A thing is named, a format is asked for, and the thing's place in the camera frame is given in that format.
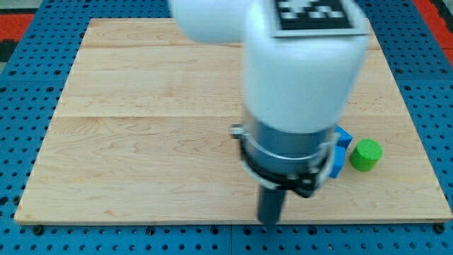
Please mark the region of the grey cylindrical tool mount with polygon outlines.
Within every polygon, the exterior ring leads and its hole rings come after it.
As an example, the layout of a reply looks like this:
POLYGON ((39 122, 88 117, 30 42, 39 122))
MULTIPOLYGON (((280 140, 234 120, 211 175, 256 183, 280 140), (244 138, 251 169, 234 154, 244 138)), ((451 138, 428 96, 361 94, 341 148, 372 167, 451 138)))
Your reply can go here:
POLYGON ((333 170, 340 134, 331 126, 317 132, 275 129, 244 112, 230 127, 239 141, 243 168, 264 188, 311 197, 333 170))

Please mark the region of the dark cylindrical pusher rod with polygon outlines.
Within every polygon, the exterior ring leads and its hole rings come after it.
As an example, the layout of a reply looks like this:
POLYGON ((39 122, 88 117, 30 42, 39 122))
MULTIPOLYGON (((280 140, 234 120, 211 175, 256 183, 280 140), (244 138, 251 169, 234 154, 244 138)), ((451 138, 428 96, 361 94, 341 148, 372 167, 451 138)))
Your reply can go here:
POLYGON ((257 218, 264 225, 275 225, 279 220, 285 201, 286 190, 260 186, 258 192, 257 218))

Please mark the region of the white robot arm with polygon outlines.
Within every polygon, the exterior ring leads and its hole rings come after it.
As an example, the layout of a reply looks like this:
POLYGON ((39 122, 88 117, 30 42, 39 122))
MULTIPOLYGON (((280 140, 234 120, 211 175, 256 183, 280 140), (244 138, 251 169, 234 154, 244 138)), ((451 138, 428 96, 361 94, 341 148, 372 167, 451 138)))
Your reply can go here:
POLYGON ((308 198, 330 176, 336 127, 368 46, 355 1, 186 1, 168 7, 199 43, 243 48, 243 120, 231 128, 260 184, 257 216, 280 219, 285 195, 308 198))

